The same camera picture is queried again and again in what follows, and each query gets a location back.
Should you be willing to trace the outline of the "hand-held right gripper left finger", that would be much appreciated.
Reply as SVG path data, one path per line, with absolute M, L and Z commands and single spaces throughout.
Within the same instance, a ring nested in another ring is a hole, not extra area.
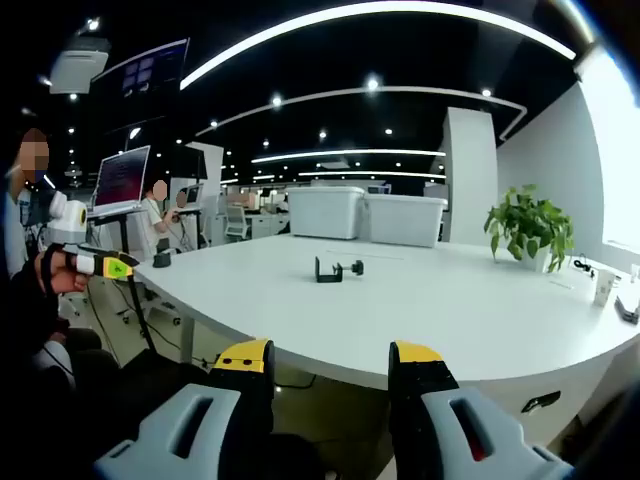
M 100 479 L 262 479 L 273 429 L 274 346 L 237 343 L 94 463 Z

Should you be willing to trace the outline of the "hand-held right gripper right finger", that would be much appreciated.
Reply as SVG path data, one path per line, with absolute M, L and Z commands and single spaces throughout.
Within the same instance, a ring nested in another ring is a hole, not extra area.
M 568 479 L 573 467 L 528 445 L 522 425 L 443 358 L 405 341 L 389 347 L 389 431 L 399 479 Z

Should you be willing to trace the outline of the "person's left hand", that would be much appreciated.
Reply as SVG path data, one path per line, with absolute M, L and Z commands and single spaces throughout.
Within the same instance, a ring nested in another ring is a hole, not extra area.
M 89 276 L 77 270 L 77 256 L 65 251 L 40 252 L 34 269 L 41 290 L 47 296 L 83 292 Z

